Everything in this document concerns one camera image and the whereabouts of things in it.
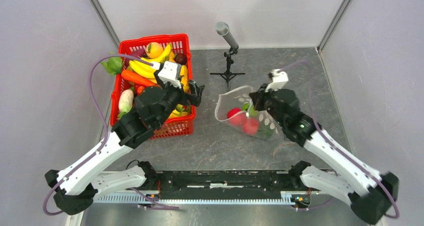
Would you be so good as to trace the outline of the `green toy watermelon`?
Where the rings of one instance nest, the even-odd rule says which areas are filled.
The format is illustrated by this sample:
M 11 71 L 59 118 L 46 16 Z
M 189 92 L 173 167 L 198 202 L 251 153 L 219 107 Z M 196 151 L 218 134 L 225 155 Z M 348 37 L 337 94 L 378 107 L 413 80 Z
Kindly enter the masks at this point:
M 259 113 L 254 109 L 254 106 L 249 103 L 245 103 L 242 107 L 242 110 L 246 112 L 246 116 L 249 118 L 256 117 Z

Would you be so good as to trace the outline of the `dark green avocado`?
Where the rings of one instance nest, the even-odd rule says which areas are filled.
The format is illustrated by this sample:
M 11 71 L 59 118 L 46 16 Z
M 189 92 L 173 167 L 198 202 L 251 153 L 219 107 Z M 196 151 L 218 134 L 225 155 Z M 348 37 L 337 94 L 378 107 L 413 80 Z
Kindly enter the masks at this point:
M 270 139 L 273 136 L 274 131 L 268 127 L 261 127 L 258 129 L 257 134 L 263 139 Z

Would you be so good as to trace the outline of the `red toy apple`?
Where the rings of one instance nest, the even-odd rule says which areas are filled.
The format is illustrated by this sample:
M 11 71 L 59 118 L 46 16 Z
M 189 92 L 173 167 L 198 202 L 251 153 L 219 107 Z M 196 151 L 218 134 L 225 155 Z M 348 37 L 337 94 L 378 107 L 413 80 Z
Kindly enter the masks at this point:
M 243 123 L 242 131 L 248 135 L 255 135 L 260 126 L 260 122 L 255 118 L 247 118 Z
M 246 113 L 240 108 L 233 108 L 227 113 L 228 122 L 235 127 L 243 125 L 246 121 Z

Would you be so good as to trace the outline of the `clear dotted zip bag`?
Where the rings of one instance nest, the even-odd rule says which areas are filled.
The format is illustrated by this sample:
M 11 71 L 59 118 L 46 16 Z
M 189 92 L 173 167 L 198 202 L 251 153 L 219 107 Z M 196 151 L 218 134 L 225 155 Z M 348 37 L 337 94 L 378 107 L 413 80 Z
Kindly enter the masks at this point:
M 253 87 L 244 85 L 218 96 L 214 116 L 234 129 L 265 140 L 275 140 L 283 136 L 277 122 L 266 111 L 257 111 L 249 94 Z

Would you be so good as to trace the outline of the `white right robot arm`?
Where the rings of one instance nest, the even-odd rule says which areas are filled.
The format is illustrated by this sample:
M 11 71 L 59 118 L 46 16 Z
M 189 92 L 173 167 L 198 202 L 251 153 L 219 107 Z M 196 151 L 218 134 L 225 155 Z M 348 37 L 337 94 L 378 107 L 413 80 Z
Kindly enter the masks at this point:
M 320 190 L 350 206 L 359 219 L 370 225 L 383 217 L 400 217 L 398 177 L 391 172 L 381 174 L 342 147 L 322 128 L 314 114 L 301 112 L 294 91 L 266 91 L 261 87 L 249 96 L 254 109 L 269 113 L 290 141 L 318 156 L 338 174 L 304 166 L 289 176 L 293 189 Z

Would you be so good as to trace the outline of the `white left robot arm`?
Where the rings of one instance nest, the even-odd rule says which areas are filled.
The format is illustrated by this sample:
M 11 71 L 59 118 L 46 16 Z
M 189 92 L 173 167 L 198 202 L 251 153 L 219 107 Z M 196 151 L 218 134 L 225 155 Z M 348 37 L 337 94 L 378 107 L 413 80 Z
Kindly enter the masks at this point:
M 190 92 L 173 86 L 151 86 L 134 100 L 130 112 L 124 114 L 111 128 L 110 133 L 95 147 L 69 167 L 45 174 L 60 213 L 75 215 L 86 210 L 96 199 L 105 195 L 143 187 L 153 189 L 157 176 L 150 164 L 134 166 L 113 174 L 101 173 L 114 161 L 131 152 L 154 136 L 177 105 L 198 107 L 204 86 L 189 81 Z

